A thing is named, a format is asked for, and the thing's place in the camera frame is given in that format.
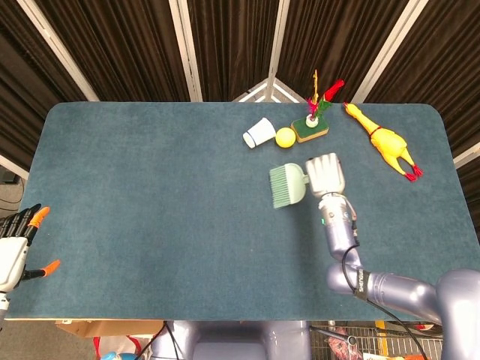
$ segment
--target green base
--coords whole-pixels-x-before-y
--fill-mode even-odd
[[[297,142],[299,143],[321,137],[329,132],[329,125],[323,115],[319,117],[316,127],[308,127],[305,123],[305,118],[300,118],[292,123],[291,128],[295,131]]]

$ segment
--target yellow rubber chicken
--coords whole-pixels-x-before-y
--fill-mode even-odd
[[[352,103],[343,103],[343,105],[345,106],[346,113],[357,119],[365,128],[370,135],[370,141],[373,146],[375,146],[380,152],[388,165],[393,167],[411,182],[414,182],[417,179],[417,176],[423,175],[422,169],[415,165],[412,157],[408,153],[407,143],[403,137],[389,129],[384,129],[378,124],[375,124],[367,116],[363,115],[362,111]],[[404,172],[398,164],[397,158],[402,158],[410,164],[413,169],[413,174]]]

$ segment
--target orange fingertip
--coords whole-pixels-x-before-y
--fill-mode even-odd
[[[38,229],[40,227],[40,224],[42,224],[42,221],[48,215],[49,212],[50,212],[50,208],[48,206],[41,208],[35,215],[33,215],[33,218],[28,223],[28,226],[36,227]]]
[[[62,264],[62,261],[60,261],[59,259],[51,262],[49,265],[47,265],[46,267],[42,268],[42,270],[45,271],[45,277],[46,276],[50,276],[51,274],[53,274],[55,272],[55,270],[60,266],[60,264]]]

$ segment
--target brush bristles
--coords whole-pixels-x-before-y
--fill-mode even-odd
[[[290,194],[288,191],[285,166],[279,166],[270,170],[270,187],[274,209],[290,205]]]

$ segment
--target green brush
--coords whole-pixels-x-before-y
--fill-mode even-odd
[[[286,163],[270,170],[270,187],[274,209],[298,203],[305,196],[308,175],[296,163]]]

